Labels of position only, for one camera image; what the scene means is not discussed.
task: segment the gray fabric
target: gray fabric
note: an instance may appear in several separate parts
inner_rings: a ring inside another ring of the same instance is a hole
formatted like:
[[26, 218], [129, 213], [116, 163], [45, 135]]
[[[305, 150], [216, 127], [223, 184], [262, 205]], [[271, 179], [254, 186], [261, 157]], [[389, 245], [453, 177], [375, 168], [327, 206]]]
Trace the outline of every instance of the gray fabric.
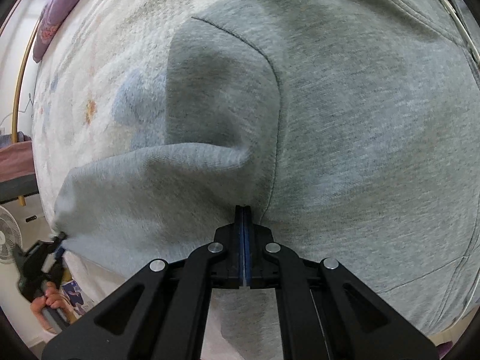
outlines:
[[[21, 131], [17, 133], [17, 142], [30, 140], [30, 137], [24, 135]], [[11, 145], [11, 134], [0, 135], [0, 149]]]
[[[439, 332], [480, 296], [479, 82], [438, 0], [222, 0], [174, 37], [163, 144], [73, 170], [56, 230], [129, 276], [249, 204]], [[281, 359], [274, 299], [215, 292], [231, 351], [202, 358]]]

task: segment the white cable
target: white cable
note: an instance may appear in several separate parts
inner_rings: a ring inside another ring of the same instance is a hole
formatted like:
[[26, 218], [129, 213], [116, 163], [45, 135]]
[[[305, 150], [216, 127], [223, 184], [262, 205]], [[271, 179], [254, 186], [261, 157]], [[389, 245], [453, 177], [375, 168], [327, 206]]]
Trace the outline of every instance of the white cable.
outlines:
[[[475, 60], [477, 66], [480, 68], [480, 54], [479, 54], [477, 48], [475, 47], [475, 45], [472, 41], [472, 38], [470, 38], [470, 35], [467, 32], [467, 29], [464, 27], [463, 23], [461, 22], [460, 18], [458, 17], [457, 12], [453, 8], [450, 1], [440, 0], [440, 2], [442, 3], [442, 5], [445, 7], [447, 12], [450, 14], [452, 19], [454, 20], [455, 24], [458, 27], [458, 30], [460, 31], [460, 34], [465, 39], [465, 41], [467, 42], [467, 45], [469, 46], [470, 51], [472, 52], [473, 59]], [[477, 272], [477, 277], [475, 278], [475, 283], [474, 283], [474, 286], [472, 288], [472, 295], [470, 296], [470, 299], [469, 299], [468, 303], [465, 305], [460, 317], [455, 321], [455, 323], [453, 323], [449, 327], [449, 329], [451, 327], [455, 326], [457, 324], [457, 322], [460, 321], [465, 316], [467, 310], [469, 309], [470, 304], [472, 303], [473, 297], [475, 295], [475, 292], [477, 291], [477, 287], [478, 287], [479, 283], [480, 283], [480, 271]]]
[[[20, 112], [21, 114], [26, 114], [27, 113], [27, 108], [28, 108], [28, 105], [32, 104], [32, 112], [33, 112], [33, 101], [32, 101], [32, 94], [31, 93], [28, 93], [28, 103], [25, 107], [25, 110], [21, 110], [19, 109], [18, 112]], [[14, 113], [13, 112], [10, 112], [6, 117], [4, 117], [1, 121], [0, 121], [0, 127], [2, 127], [2, 124], [4, 123], [4, 121], [7, 120], [7, 117], [13, 115]]]
[[447, 12], [450, 14], [452, 19], [454, 20], [455, 24], [457, 25], [458, 30], [460, 31], [460, 34], [462, 35], [463, 39], [465, 39], [466, 44], [468, 45], [470, 51], [472, 52], [473, 59], [475, 60], [475, 63], [477, 64], [478, 67], [480, 67], [480, 54], [475, 47], [472, 38], [470, 38], [470, 35], [467, 31], [467, 29], [464, 27], [462, 24], [460, 18], [457, 15], [457, 12], [455, 9], [452, 7], [452, 4], [448, 0], [440, 0], [442, 5], [445, 7]]

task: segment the pink floral pattern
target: pink floral pattern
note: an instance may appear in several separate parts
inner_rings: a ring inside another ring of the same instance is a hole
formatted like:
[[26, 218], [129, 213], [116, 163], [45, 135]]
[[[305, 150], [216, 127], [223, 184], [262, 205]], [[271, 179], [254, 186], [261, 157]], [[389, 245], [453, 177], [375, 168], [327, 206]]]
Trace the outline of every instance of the pink floral pattern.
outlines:
[[57, 33], [59, 27], [60, 27], [59, 24], [46, 25], [42, 29], [42, 32], [40, 33], [40, 39], [42, 40], [42, 43], [43, 44], [49, 44], [51, 42], [52, 38]]

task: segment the white wall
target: white wall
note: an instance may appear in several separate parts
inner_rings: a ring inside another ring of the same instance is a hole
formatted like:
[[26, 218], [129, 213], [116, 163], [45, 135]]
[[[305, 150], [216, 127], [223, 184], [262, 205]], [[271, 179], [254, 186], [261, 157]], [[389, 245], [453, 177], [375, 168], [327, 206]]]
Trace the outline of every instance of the white wall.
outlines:
[[[25, 200], [25, 207], [21, 207], [18, 201], [4, 204], [3, 207], [17, 221], [22, 233], [23, 249], [27, 250], [37, 239], [48, 240], [50, 227], [44, 218], [25, 222], [25, 218], [42, 213], [39, 195], [29, 196]], [[0, 305], [20, 338], [31, 347], [40, 341], [39, 333], [42, 329], [30, 312], [30, 304], [18, 292], [17, 281], [15, 264], [0, 263]]]
[[[0, 38], [0, 122], [12, 112], [15, 86], [23, 53], [45, 1], [23, 0]], [[20, 113], [18, 117], [18, 130], [28, 135], [31, 135], [32, 131], [32, 105], [28, 104], [28, 93], [31, 93], [32, 100], [34, 100], [37, 70], [38, 65], [30, 55], [20, 96], [20, 110], [27, 112]], [[6, 118], [1, 127], [5, 127], [6, 134], [11, 133], [11, 116]], [[43, 213], [39, 195], [27, 197], [26, 203], [25, 207], [21, 207], [18, 201], [4, 205], [19, 224], [25, 250], [37, 239], [47, 240], [50, 234], [50, 227], [44, 218], [25, 223], [25, 218]], [[31, 347], [40, 341], [38, 336], [41, 327], [30, 312], [29, 303], [18, 292], [17, 280], [18, 272], [15, 265], [0, 263], [0, 304], [14, 329]]]
[[[6, 116], [13, 110], [15, 86], [23, 53], [45, 2], [46, 0], [22, 0], [0, 38], [0, 127], [5, 128], [5, 134], [11, 133], [11, 116]], [[38, 64], [33, 61], [30, 53], [19, 105], [19, 109], [26, 112], [19, 112], [18, 115], [18, 130], [27, 135], [31, 135], [33, 117], [29, 93], [34, 101], [37, 71]]]

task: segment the bed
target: bed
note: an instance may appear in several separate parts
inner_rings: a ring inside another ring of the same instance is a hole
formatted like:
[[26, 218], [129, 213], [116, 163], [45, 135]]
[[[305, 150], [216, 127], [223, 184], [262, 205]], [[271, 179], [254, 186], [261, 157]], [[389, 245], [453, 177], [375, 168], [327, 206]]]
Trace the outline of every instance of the bed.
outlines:
[[[34, 161], [47, 220], [71, 169], [161, 138], [149, 126], [162, 117], [155, 97], [164, 90], [171, 38], [191, 12], [214, 1], [80, 0], [58, 28], [34, 100]], [[462, 345], [455, 348], [451, 358], [464, 358]]]

